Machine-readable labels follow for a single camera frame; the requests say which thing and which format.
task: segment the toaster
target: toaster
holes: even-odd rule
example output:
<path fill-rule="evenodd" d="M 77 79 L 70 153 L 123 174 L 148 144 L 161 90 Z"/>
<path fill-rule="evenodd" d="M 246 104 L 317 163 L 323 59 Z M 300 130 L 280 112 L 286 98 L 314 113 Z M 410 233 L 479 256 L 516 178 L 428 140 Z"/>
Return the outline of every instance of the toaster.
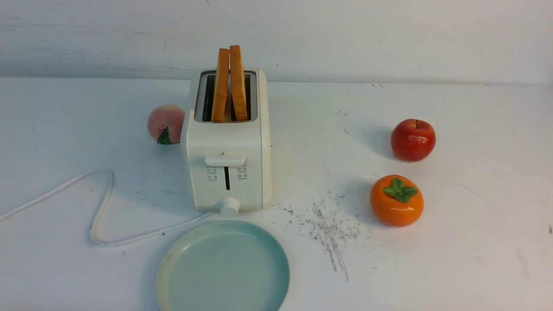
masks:
<path fill-rule="evenodd" d="M 204 70 L 192 80 L 181 133 L 196 210 L 224 216 L 261 210 L 273 192 L 267 78 L 261 69 L 245 70 L 248 120 L 236 121 L 229 87 L 225 121 L 213 123 L 215 75 Z"/>

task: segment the plate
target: plate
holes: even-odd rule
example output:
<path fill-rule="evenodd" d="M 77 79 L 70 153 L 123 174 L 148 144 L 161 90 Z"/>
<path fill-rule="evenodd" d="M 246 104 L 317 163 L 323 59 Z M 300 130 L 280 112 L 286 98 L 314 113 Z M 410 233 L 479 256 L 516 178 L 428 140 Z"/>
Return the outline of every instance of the plate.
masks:
<path fill-rule="evenodd" d="M 248 222 L 207 222 L 179 239 L 156 280 L 160 311 L 273 311 L 290 268 L 278 241 Z"/>

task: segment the apple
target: apple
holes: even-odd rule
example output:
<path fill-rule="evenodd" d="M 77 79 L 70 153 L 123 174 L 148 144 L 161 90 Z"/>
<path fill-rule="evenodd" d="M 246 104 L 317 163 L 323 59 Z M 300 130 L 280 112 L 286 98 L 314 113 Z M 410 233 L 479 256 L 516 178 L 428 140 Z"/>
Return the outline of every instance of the apple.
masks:
<path fill-rule="evenodd" d="M 407 119 L 392 132 L 392 150 L 397 158 L 406 162 L 426 158 L 436 145 L 436 133 L 428 122 Z"/>
<path fill-rule="evenodd" d="M 161 105 L 148 117 L 148 132 L 159 144 L 180 142 L 184 111 L 175 105 Z"/>

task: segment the green leaf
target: green leaf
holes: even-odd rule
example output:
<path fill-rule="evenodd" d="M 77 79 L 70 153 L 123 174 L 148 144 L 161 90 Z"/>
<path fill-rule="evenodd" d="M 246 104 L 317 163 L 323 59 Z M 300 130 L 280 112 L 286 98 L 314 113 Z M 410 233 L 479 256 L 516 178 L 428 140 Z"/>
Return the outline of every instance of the green leaf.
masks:
<path fill-rule="evenodd" d="M 406 195 L 396 195 L 394 198 L 400 203 L 407 203 L 409 201 L 409 197 Z"/>
<path fill-rule="evenodd" d="M 405 184 L 403 183 L 403 181 L 399 178 L 394 178 L 392 180 L 392 188 L 396 191 L 396 192 L 401 192 L 401 190 L 403 189 L 403 187 L 405 187 Z"/>
<path fill-rule="evenodd" d="M 411 186 L 407 186 L 407 187 L 403 188 L 403 191 L 402 191 L 402 194 L 406 195 L 409 198 L 414 196 L 417 193 L 418 193 L 418 191 L 414 187 L 411 187 Z"/>
<path fill-rule="evenodd" d="M 397 194 L 397 192 L 395 192 L 395 190 L 392 188 L 392 187 L 386 187 L 384 188 L 384 194 L 387 194 L 389 196 L 395 196 Z"/>
<path fill-rule="evenodd" d="M 164 128 L 163 132 L 161 132 L 161 135 L 158 137 L 158 144 L 171 144 L 171 140 L 169 139 L 169 127 Z"/>

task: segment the toast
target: toast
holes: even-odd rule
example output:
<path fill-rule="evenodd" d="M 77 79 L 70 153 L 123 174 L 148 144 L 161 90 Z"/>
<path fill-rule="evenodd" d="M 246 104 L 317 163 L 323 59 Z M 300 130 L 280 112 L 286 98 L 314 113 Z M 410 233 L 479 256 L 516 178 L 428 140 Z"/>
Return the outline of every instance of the toast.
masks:
<path fill-rule="evenodd" d="M 213 96 L 213 109 L 211 122 L 222 123 L 225 121 L 225 106 L 228 94 L 228 62 L 230 51 L 219 49 L 217 72 L 215 73 L 215 94 Z"/>
<path fill-rule="evenodd" d="M 242 53 L 239 45 L 231 46 L 231 96 L 236 121 L 247 121 L 246 79 L 244 77 L 244 64 L 242 63 Z"/>

